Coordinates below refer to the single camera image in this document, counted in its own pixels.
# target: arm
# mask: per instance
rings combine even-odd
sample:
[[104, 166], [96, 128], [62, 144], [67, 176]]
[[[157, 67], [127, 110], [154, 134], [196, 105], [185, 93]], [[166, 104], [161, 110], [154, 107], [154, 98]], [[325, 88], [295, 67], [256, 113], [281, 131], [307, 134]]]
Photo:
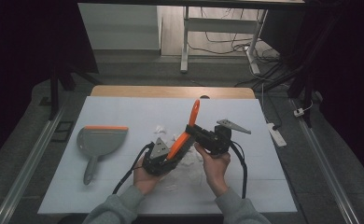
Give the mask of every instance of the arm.
[[214, 159], [198, 143], [194, 144], [194, 146], [203, 157], [206, 180], [217, 196], [216, 203], [224, 216], [223, 222], [232, 224], [270, 224], [270, 221], [255, 209], [249, 199], [241, 199], [234, 190], [227, 186], [225, 173], [231, 162], [229, 152]]
[[104, 203], [94, 208], [84, 220], [84, 224], [131, 223], [137, 218], [137, 209], [157, 185], [162, 176], [149, 175], [142, 167], [142, 158], [133, 171], [133, 185], [122, 193], [110, 195]]

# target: gray dustpan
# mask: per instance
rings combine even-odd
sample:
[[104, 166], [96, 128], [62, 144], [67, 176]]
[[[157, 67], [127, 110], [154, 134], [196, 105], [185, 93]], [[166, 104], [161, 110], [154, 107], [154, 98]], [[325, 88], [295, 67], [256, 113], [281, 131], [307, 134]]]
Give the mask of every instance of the gray dustpan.
[[127, 127], [120, 126], [85, 126], [77, 135], [77, 146], [80, 151], [90, 156], [84, 174], [83, 183], [90, 184], [100, 156], [109, 154], [124, 142]]

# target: wooden floor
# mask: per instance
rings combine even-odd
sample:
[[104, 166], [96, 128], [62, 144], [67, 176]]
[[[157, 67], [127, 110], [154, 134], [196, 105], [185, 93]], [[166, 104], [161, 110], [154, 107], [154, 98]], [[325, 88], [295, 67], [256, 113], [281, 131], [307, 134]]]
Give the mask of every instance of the wooden floor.
[[[212, 8], [203, 7], [203, 14], [200, 7], [190, 7], [190, 18], [211, 18], [211, 19], [233, 19], [233, 20], [255, 20], [258, 11], [256, 9], [240, 9], [240, 8]], [[162, 31], [161, 31], [161, 55], [162, 56], [180, 56], [183, 44], [183, 8], [182, 7], [161, 7], [162, 15]], [[188, 42], [191, 48], [189, 55], [203, 56], [245, 56], [243, 52], [230, 52], [232, 46], [243, 45], [250, 43], [252, 35], [244, 34], [220, 34], [205, 32], [189, 32]], [[258, 42], [257, 49], [269, 49], [263, 42]], [[207, 52], [206, 49], [220, 54]]]

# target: person's right hand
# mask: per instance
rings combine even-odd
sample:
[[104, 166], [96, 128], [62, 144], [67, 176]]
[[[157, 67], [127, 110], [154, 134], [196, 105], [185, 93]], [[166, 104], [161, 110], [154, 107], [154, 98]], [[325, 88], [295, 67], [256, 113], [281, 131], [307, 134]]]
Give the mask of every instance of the person's right hand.
[[194, 147], [196, 147], [197, 151], [203, 157], [203, 166], [207, 183], [214, 194], [219, 197], [229, 188], [225, 181], [225, 173], [231, 162], [231, 154], [226, 152], [219, 157], [213, 158], [202, 146], [200, 146], [200, 144], [195, 143]]

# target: white plug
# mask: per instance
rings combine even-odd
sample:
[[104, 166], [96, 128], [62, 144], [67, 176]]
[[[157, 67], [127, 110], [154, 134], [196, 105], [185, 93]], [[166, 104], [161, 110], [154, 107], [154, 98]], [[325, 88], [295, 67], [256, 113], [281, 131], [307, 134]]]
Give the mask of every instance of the white plug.
[[294, 110], [294, 111], [293, 111], [293, 114], [295, 115], [295, 117], [296, 117], [296, 118], [297, 118], [297, 117], [300, 117], [301, 115], [303, 115], [303, 114], [304, 114], [304, 110], [303, 110], [302, 108], [297, 109], [297, 110]]

